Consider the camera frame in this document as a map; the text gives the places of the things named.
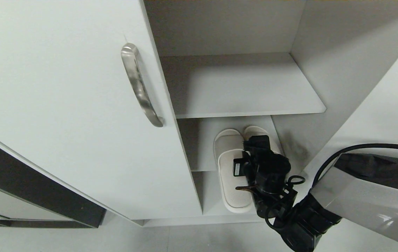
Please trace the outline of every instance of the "white cabinet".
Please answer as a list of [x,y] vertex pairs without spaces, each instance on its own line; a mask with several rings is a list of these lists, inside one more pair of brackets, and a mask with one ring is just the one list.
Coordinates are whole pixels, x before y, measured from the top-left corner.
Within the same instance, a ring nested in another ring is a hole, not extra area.
[[397,59],[395,37],[398,1],[0,1],[0,147],[145,226],[263,221],[223,206],[216,134],[261,126],[298,174]]
[[[0,1],[0,147],[130,219],[200,215],[143,9]],[[130,86],[126,43],[138,47],[162,128]]]

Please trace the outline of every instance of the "metal handle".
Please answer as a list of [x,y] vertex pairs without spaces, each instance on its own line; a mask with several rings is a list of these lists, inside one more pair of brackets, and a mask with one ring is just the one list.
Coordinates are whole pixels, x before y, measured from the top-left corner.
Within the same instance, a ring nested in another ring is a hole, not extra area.
[[121,59],[123,60],[127,77],[129,78],[130,85],[137,97],[138,103],[142,107],[147,119],[149,119],[155,127],[163,127],[163,118],[157,116],[151,100],[147,95],[146,88],[144,87],[143,78],[137,63],[137,55],[138,49],[132,43],[125,44],[121,49]]

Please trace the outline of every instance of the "pair of slippers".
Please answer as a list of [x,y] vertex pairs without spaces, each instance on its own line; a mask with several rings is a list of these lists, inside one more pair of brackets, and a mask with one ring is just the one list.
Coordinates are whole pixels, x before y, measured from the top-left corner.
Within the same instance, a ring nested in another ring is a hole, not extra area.
[[[215,160],[218,167],[221,195],[226,208],[236,214],[249,212],[253,207],[252,194],[236,187],[247,186],[246,177],[233,176],[233,159],[242,158],[243,142],[255,135],[268,135],[268,132],[258,126],[244,129],[243,135],[236,129],[225,129],[215,138],[213,143]],[[271,150],[281,153],[280,148],[269,136]]]

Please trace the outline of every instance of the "open cabinet door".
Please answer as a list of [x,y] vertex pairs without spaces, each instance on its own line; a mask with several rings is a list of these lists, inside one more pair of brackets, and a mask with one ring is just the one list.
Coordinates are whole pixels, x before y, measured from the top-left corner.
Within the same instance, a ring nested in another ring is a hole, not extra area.
[[[163,127],[136,99],[126,43]],[[0,1],[0,148],[130,219],[202,214],[138,0]]]

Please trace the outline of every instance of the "gray robot arm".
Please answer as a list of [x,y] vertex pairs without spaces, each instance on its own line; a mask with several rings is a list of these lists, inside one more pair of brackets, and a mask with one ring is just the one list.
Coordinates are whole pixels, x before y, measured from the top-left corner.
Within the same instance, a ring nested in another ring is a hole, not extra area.
[[347,153],[361,148],[398,149],[398,145],[370,143],[340,150],[322,164],[310,192],[295,205],[293,186],[304,178],[286,180],[289,161],[269,146],[266,135],[244,142],[243,158],[235,159],[234,167],[243,167],[239,176],[246,176],[249,186],[237,190],[252,193],[257,214],[293,251],[312,252],[342,218],[398,241],[398,158]]
[[[398,148],[389,144],[359,146]],[[308,195],[288,217],[276,218],[273,226],[283,228],[274,230],[294,251],[313,251],[322,235],[341,218],[398,241],[398,158],[346,151],[327,160]]]
[[342,154],[310,194],[325,210],[398,241],[398,158]]

